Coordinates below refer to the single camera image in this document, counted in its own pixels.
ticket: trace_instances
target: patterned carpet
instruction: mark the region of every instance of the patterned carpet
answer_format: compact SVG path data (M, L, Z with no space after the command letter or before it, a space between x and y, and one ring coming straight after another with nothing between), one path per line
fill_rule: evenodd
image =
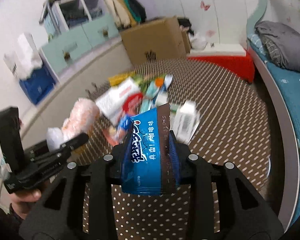
M207 62L170 60L147 62L135 68L142 76L173 74L169 102L197 103L200 125L189 143L192 153L208 162L222 165L230 161L243 172L257 190L267 182L271 150L266 104L255 90L234 73ZM109 89L109 84L90 94L95 100ZM79 163L88 164L111 152L102 135L110 123L98 120ZM113 185L113 208L119 239L185 239L189 212L190 185L183 185L171 195L140 196L125 194ZM215 231L219 230L217 191L214 188ZM84 231L89 231L89 203L85 203Z

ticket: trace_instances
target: gray blanket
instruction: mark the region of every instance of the gray blanket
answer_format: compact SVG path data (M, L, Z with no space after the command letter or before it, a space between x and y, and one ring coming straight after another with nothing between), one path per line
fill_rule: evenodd
M269 21L258 23L256 30L277 66L300 72L300 34L297 31Z

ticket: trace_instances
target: bolt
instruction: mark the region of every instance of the bolt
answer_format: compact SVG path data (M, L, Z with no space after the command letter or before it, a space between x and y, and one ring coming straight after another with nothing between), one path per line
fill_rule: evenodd
M77 164L75 162L70 162L67 165L68 169L74 169L76 166L77 166Z
M111 154L107 154L107 155L103 156L103 159L108 162L113 159L113 156Z
M230 170L234 168L234 164L233 163L226 163L225 166L226 166L226 168L228 168Z
M198 159L198 156L197 156L197 154L190 154L189 156L188 156L188 158L191 160L191 161L196 161L197 159Z

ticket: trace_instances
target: drawer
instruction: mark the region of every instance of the drawer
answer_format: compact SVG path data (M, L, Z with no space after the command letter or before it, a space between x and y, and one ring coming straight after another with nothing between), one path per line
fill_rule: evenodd
M100 45L105 41L119 35L113 18L111 15L106 14L92 22L82 25L84 32L92 47ZM108 31L108 37L103 36L103 30Z
M75 27L57 38L51 40L42 47L42 52L51 68L56 74L70 66L76 59L91 50L90 45L82 26ZM64 58L64 53L70 54L69 59Z

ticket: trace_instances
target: human hand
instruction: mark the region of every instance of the human hand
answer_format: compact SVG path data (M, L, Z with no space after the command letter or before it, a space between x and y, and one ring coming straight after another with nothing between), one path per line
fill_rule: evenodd
M26 219L32 204L37 202L40 198L41 191L38 189L20 190L10 194L11 206L14 212L22 219Z

